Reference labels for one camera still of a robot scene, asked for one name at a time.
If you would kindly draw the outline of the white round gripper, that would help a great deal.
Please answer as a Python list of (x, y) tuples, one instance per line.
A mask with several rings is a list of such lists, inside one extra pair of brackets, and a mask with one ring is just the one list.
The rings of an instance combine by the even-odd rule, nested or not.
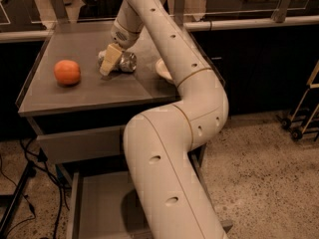
[(99, 53), (100, 73), (104, 77), (114, 69), (122, 56), (122, 49), (127, 50), (136, 43), (143, 27), (142, 22), (126, 26), (123, 26), (118, 20), (114, 22), (111, 36), (115, 43), (110, 44), (106, 50)]

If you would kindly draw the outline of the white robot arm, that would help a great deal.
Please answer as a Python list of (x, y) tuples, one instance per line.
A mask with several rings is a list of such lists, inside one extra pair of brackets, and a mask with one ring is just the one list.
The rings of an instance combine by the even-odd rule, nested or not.
[(180, 99), (134, 116), (124, 131), (126, 161), (148, 224), (154, 239), (228, 239), (187, 156), (221, 131), (228, 99), (163, 2), (123, 0), (100, 72), (108, 75), (140, 32), (149, 32)]

